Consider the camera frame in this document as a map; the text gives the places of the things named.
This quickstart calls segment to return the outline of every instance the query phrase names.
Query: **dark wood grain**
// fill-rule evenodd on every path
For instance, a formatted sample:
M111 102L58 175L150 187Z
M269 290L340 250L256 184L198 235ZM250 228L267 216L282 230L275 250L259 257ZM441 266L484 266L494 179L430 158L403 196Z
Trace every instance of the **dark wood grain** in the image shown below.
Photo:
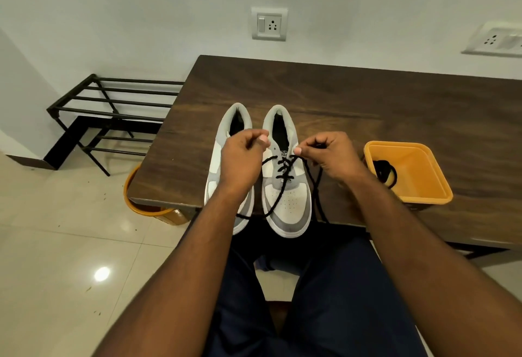
M447 241L522 249L522 81L200 56L129 197L200 207L218 124L235 102L254 127L282 104L300 139L343 130L361 155L370 140L426 144L455 197L421 219ZM362 224L328 177L320 196L331 222Z

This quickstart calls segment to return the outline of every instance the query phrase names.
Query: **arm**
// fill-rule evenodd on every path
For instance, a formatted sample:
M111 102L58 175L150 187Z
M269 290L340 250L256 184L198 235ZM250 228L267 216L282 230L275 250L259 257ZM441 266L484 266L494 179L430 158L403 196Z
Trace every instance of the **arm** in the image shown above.
M326 149L311 147L326 144ZM522 355L522 304L450 248L371 174L342 132L295 154L319 163L359 203L388 274L436 356Z
M199 356L225 271L235 214L259 176L268 131L245 130L221 151L218 187L94 356Z

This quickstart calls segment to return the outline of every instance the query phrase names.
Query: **shoe insole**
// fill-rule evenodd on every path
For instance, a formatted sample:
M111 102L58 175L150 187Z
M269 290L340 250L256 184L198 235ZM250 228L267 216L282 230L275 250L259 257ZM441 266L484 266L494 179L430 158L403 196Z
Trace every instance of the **shoe insole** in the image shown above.
M276 116L274 116L272 138L277 143L280 150L288 152L288 145L290 143L288 142L287 129L284 126L284 120L282 115L276 114Z
M232 122L230 123L230 135L233 136L244 128L245 123L243 122L243 117L239 111L236 111L234 117L232 118Z

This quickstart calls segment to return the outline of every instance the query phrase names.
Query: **sneaker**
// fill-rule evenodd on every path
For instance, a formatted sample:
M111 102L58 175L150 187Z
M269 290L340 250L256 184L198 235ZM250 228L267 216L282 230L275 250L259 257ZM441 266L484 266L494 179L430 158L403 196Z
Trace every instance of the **sneaker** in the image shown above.
M295 157L293 150L299 141L292 118L282 105L275 105L266 114L263 129L270 132L271 142L263 161L272 157L263 165L263 210L267 214L281 192L283 173ZM294 162L287 178L281 200L266 219L279 236L293 238L304 234L312 215L312 196L301 159Z
M219 123L218 134L214 142L214 150L212 151L212 159L210 159L207 184L205 186L205 204L207 204L219 183L219 175L221 173L221 148L225 145L225 141L228 137L245 129L252 129L250 115L243 104L235 103L226 111L221 123ZM239 206L238 213L250 216L253 208L254 187L248 192L245 200ZM247 223L248 220L236 217L233 234L235 235L242 231Z

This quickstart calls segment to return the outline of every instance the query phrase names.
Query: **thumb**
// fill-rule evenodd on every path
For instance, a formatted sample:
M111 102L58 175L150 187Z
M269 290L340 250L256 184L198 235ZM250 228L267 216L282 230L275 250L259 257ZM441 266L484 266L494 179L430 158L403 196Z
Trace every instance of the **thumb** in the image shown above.
M254 143L252 144L252 148L250 150L263 155L263 152L268 147L270 147L270 141L268 140L268 137L265 135L261 135L254 140Z
M323 163L324 155L326 154L325 149L313 148L305 145L304 147L296 147L294 153L297 156L303 156L307 159L311 159L317 163Z

